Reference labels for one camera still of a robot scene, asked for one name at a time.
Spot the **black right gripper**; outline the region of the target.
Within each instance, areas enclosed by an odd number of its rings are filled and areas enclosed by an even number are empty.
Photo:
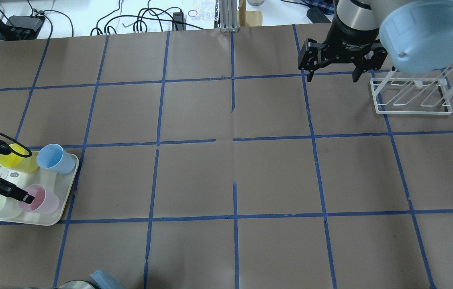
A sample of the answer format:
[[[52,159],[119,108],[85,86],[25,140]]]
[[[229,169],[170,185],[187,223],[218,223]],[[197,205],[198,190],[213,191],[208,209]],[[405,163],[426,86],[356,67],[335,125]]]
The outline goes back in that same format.
[[[298,55],[298,69],[306,72],[307,82],[311,82],[315,71],[331,64],[351,63],[356,83],[363,73],[379,70],[388,52],[377,39],[378,30],[359,30],[345,24],[334,16],[327,37],[322,43],[306,39]]]

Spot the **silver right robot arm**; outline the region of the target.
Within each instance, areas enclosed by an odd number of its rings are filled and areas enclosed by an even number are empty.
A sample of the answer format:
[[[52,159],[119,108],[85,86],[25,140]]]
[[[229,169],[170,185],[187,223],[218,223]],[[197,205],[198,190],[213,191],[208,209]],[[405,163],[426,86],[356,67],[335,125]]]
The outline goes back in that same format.
[[[306,39],[298,69],[351,63],[357,82],[386,58],[403,73],[422,74],[453,64],[453,0],[335,0],[324,42]]]

